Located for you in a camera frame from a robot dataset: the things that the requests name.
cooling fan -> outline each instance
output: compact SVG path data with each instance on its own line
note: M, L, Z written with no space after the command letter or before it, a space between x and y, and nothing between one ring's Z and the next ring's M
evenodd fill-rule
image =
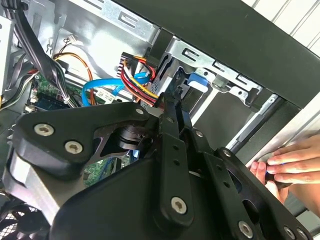
M31 208L23 201L10 197L0 211L0 236L2 240L45 240L50 225L41 211Z

finger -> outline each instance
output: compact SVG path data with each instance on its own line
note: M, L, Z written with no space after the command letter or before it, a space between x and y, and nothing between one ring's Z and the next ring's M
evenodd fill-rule
M258 165L259 165L259 163L256 161L251 164L250 171L252 172L252 174L254 176L256 176L256 174L257 174Z
M308 142L303 141L300 143L292 144L290 146L279 148L273 153L273 156L278 156L278 155L290 153L297 150L307 149L309 147L310 147L310 144Z
M266 170L267 170L266 163L265 162L259 162L259 165L258 165L258 168L256 170L255 176L263 184L266 183Z
M280 202L282 202L284 204L287 197L288 197L288 194L289 194L289 187L285 187L285 188L280 189L280 191L279 191Z
M280 173L274 175L274 179L281 183L320 184L320 171L303 173Z
M320 157L304 161L285 163L282 165L268 166L266 170L270 174L299 174L316 172L320 171Z
M308 160L308 159L315 159L317 157L320 157L320 150L318 148L307 148L292 152L287 152L282 155L273 156L268 159L269 165L279 165L279 164L285 164L285 163L292 163L302 160Z
M273 194L273 196L275 196L276 199L279 201L281 200L277 185L273 181L268 181L265 187Z

screw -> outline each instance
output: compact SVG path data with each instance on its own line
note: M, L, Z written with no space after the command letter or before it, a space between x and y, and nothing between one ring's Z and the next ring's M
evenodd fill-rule
M64 145L65 150L71 154L79 154L83 151L82 145L77 141L68 141Z
M195 133L198 135L198 137L202 138L204 135L200 131L195 131Z
M293 240L296 239L296 236L294 235L294 233L291 231L290 228L288 228L287 226L284 226L283 228L284 228L286 234L288 234L291 239L293 239Z
M35 125L34 131L36 134L44 137L50 136L55 132L54 128L51 125L45 123Z
M178 214L185 214L187 212L187 205L185 201L183 201L180 197L174 196L171 199L171 207L178 213Z
M308 240L308 237L307 237L307 235L304 233L304 231L302 231L300 228L297 228L296 230L298 231L298 233L301 235L301 237L302 237L304 240Z
M245 235L248 239L252 239L254 233L252 232L251 227L245 221L239 221L238 223L240 231Z
M144 114L144 111L142 111L142 110L139 109L139 108L137 108L135 111L136 111L138 114Z
M175 121L171 117L166 118L170 123L174 123Z
M223 153L227 156L227 157L231 157L231 154L228 150L223 150Z

white wall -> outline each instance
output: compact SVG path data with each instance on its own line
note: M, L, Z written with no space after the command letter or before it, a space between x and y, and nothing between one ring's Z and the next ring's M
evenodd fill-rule
M320 56L320 0L242 0Z

metal plate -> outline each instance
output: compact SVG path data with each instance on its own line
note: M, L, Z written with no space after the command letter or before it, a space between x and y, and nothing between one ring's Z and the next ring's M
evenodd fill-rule
M4 93L6 87L13 33L13 23L0 15L0 95Z

